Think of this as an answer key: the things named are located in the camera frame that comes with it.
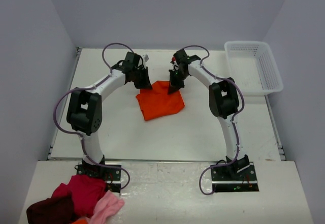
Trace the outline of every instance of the pink cloth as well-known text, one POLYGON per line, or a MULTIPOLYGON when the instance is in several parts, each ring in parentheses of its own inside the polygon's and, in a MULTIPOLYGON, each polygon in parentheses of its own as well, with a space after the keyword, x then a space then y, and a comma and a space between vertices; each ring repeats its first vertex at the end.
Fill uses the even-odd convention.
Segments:
POLYGON ((95 206, 94 214, 89 224, 105 224, 106 218, 115 215, 124 205, 124 200, 118 199, 112 192, 107 193, 102 197, 95 206))
POLYGON ((105 195, 105 187, 106 183, 101 179, 76 175, 67 185, 61 183, 52 197, 71 196, 75 214, 92 217, 97 202, 105 195))

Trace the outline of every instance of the cable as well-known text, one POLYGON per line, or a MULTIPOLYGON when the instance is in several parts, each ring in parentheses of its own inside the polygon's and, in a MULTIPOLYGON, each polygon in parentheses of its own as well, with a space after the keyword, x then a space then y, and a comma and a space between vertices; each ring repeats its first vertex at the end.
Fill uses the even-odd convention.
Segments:
POLYGON ((236 90, 237 90, 237 92, 238 92, 238 94, 239 94, 239 96, 240 96, 240 99, 241 99, 241 101, 242 101, 242 107, 240 108, 240 110, 238 110, 236 113, 233 114, 232 119, 231 119, 231 122, 232 122, 232 124, 233 124, 233 126, 234 126, 234 131, 235 131, 236 140, 237 140, 237 150, 236 150, 236 155, 235 155, 234 159, 233 159, 231 162, 228 162, 228 163, 225 163, 225 164, 218 165, 218 163, 217 163, 217 164, 215 164, 215 165, 209 166, 208 168, 206 168, 206 169, 201 173, 200 178, 199 178, 199 188, 200 188, 201 193, 203 193, 204 195, 212 195, 212 194, 214 194, 214 191, 211 191, 210 193, 206 193, 206 192, 203 191, 202 186, 201 186, 202 178, 203 178, 204 174, 205 174, 208 170, 213 169, 213 168, 217 168, 217 167, 226 167, 226 166, 230 166, 232 163, 234 163, 234 162, 237 160, 237 157, 238 157, 238 154, 239 154, 239 144, 240 144, 240 142, 239 142, 238 131, 237 131, 236 125, 235 125, 235 123, 234 123, 234 118, 235 118, 235 116, 237 116, 239 113, 241 113, 241 112, 244 110, 244 107, 245 107, 244 95, 243 95, 243 93, 240 91, 240 89, 239 89, 239 87, 237 86, 237 84, 234 83, 234 81, 232 81, 232 80, 230 80, 230 79, 228 79, 228 78, 221 78, 221 77, 218 77, 218 76, 214 75, 213 73, 211 73, 208 69, 205 68, 205 66, 204 66, 204 64, 203 64, 203 61, 204 61, 206 58, 208 58, 208 57, 210 56, 210 52, 209 52, 209 50, 208 50, 207 48, 205 48, 205 47, 203 47, 203 46, 201 46, 201 45, 189 45, 189 46, 185 46, 185 47, 183 47, 182 49, 186 49, 186 48, 190 48, 190 47, 198 47, 198 48, 204 49, 204 50, 208 53, 208 54, 207 54, 205 57, 203 57, 203 58, 201 59, 201 61, 200 61, 200 66, 201 66, 201 68, 202 68, 202 69, 203 69, 207 74, 209 74, 210 76, 214 77, 215 79, 224 80, 224 81, 227 81, 228 83, 232 84, 232 85, 236 88, 236 90))
POLYGON ((132 50, 129 46, 127 46, 127 45, 125 45, 125 44, 122 44, 122 43, 111 43, 111 44, 108 44, 107 46, 105 46, 105 47, 103 48, 103 51, 102 51, 102 59, 103 59, 104 63, 107 65, 107 67, 109 68, 110 73, 109 73, 109 74, 108 74, 108 75, 107 75, 103 80, 101 80, 98 84, 96 84, 95 86, 88 87, 88 88, 74 88, 74 89, 71 89, 71 90, 69 90, 68 92, 66 92, 66 93, 65 93, 65 94, 64 94, 64 95, 63 95, 63 96, 58 100, 58 102, 55 104, 52 116, 53 116, 53 121, 54 121, 55 126, 56 126, 60 131, 66 133, 66 134, 78 135, 78 136, 81 138, 81 147, 82 147, 83 154, 86 156, 86 158, 87 158, 91 163, 93 163, 94 165, 97 165, 97 166, 99 166, 99 167, 104 167, 104 168, 109 168, 109 169, 116 169, 116 170, 124 171, 124 172, 126 173, 126 175, 127 175, 127 182, 126 182, 126 184, 125 184, 123 187, 121 187, 121 189, 124 189, 124 188, 126 188, 126 186, 128 186, 128 184, 130 183, 130 179, 131 179, 130 174, 128 173, 128 171, 127 171, 126 169, 124 169, 123 167, 107 166, 107 165, 103 165, 103 164, 99 164, 99 163, 95 162, 95 161, 94 161, 94 160, 93 160, 93 159, 92 159, 92 158, 87 154, 87 152, 86 152, 84 136, 83 136, 81 133, 79 133, 79 132, 76 132, 76 131, 68 131, 68 130, 63 129, 63 128, 60 126, 60 124, 58 123, 57 118, 56 118, 57 108, 58 108, 58 106, 60 105, 61 101, 62 101, 66 96, 68 96, 69 94, 71 94, 72 92, 75 92, 75 91, 87 91, 87 90, 95 89, 96 87, 102 85, 102 84, 103 84, 107 79, 109 79, 109 78, 112 76, 112 72, 113 72, 113 70, 112 70, 111 66, 106 62, 106 60, 105 60, 105 58, 104 58, 105 50, 106 50, 108 47, 112 46, 112 45, 122 45, 122 46, 128 48, 132 53, 134 53, 133 50, 132 50))

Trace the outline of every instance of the dark red cloth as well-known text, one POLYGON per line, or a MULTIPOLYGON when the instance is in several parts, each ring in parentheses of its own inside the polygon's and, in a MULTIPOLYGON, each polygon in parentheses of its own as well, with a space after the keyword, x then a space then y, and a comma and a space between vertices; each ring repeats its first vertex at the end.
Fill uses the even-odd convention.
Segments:
POLYGON ((78 216, 93 216, 98 200, 105 195, 106 183, 101 179, 86 175, 72 176, 70 182, 63 183, 53 192, 52 197, 71 195, 78 216))
POLYGON ((71 197, 55 197, 39 201, 26 211, 29 224, 69 224, 74 221, 71 197))

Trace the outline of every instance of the crimson cloth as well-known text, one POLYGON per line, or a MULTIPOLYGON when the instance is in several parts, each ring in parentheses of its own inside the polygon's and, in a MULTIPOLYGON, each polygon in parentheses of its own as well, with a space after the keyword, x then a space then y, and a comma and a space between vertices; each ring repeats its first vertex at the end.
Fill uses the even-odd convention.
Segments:
POLYGON ((26 211, 29 224, 69 224, 74 221, 71 197, 54 197, 29 206, 26 211))
POLYGON ((156 81, 152 89, 140 89, 136 96, 145 121, 173 115, 184 107, 180 91, 168 94, 169 81, 156 81))
POLYGON ((71 195, 75 213, 78 216, 92 217, 98 200, 105 195, 105 187, 106 183, 101 179, 76 175, 71 177, 67 185, 61 183, 52 197, 71 195))

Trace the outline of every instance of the pile of clothes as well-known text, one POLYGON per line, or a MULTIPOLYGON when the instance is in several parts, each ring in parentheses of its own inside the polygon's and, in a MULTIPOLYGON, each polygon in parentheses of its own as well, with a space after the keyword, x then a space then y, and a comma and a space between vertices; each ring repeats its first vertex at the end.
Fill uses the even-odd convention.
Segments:
POLYGON ((29 224, 105 224, 124 205, 107 191, 106 182, 87 175, 73 176, 66 185, 61 183, 52 197, 27 209, 29 224))

